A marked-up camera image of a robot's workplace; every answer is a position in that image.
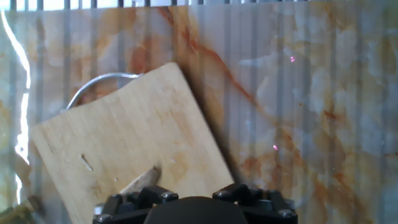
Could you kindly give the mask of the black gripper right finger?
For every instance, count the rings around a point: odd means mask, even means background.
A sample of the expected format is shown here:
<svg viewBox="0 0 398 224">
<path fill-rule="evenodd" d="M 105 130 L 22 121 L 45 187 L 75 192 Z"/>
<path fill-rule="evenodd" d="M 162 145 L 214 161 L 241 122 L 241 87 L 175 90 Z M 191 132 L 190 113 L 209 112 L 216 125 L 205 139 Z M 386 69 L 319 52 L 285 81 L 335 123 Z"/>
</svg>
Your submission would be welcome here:
<svg viewBox="0 0 398 224">
<path fill-rule="evenodd" d="M 294 201 L 278 190 L 251 189 L 245 184 L 230 184 L 213 193 L 213 199 L 232 203 L 248 223 L 298 224 Z"/>
</svg>

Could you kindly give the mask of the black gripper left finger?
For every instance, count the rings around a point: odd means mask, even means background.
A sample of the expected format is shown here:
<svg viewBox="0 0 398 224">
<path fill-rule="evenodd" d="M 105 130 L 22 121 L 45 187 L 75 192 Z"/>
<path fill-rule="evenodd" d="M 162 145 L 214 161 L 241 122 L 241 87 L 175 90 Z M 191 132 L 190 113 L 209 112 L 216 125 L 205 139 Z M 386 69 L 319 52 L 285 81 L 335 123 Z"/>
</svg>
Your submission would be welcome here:
<svg viewBox="0 0 398 224">
<path fill-rule="evenodd" d="M 94 208 L 92 224 L 143 224 L 156 205 L 178 199 L 177 193 L 159 186 L 114 194 Z"/>
</svg>

